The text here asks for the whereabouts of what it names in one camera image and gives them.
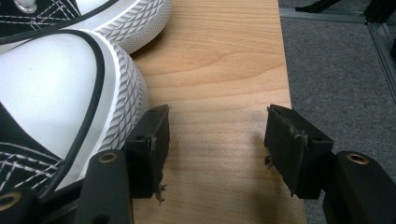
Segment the wood grain surface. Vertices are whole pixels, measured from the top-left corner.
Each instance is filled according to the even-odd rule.
[[[134,200],[135,223],[305,223],[264,165],[266,107],[290,106],[276,0],[174,0],[132,57],[150,106],[171,106],[165,201]]]

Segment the white rubber sole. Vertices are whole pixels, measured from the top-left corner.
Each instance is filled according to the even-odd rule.
[[[104,11],[64,29],[98,32],[130,54],[145,46],[161,32],[171,12],[172,0],[119,0]],[[2,45],[0,53],[27,40]]]
[[[105,56],[106,73],[115,74],[116,86],[110,109],[103,108],[99,103],[97,114],[87,137],[68,174],[57,189],[83,178],[88,168],[89,159],[97,152],[122,148],[128,133],[149,109],[146,84],[131,57],[120,46],[106,40],[96,32],[88,30],[84,32],[93,37],[101,47]],[[95,125],[103,120],[104,115],[101,114],[101,111],[108,111],[105,125],[102,128]]]
[[[149,108],[131,57],[94,31],[55,31],[0,54],[0,64],[2,105],[63,161],[49,189],[81,179],[98,151],[121,149]]]

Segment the sneaker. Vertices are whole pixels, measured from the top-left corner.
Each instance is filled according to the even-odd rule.
[[[44,196],[120,149],[148,109],[145,82],[117,44],[58,30],[0,54],[0,190]]]
[[[0,53],[62,28],[104,35],[128,53],[168,22],[172,0],[0,0]]]

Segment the black plastic bracket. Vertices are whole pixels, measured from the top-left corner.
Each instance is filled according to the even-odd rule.
[[[310,6],[297,7],[296,11],[308,12],[308,13],[319,13],[319,12],[323,11],[324,9],[336,4],[339,1],[340,0],[320,0]]]
[[[291,193],[317,199],[328,223],[396,223],[396,185],[374,159],[353,151],[332,154],[332,139],[292,109],[268,108],[264,144]]]
[[[317,199],[323,170],[333,156],[332,139],[296,111],[270,105],[264,145],[291,194]]]
[[[163,164],[169,148],[169,106],[150,109],[128,135],[122,150],[128,158],[133,198],[151,198],[162,202]]]
[[[328,223],[396,223],[396,185],[376,160],[341,151],[329,168],[323,186]]]
[[[395,9],[394,0],[373,0],[363,14],[368,22],[385,22]]]

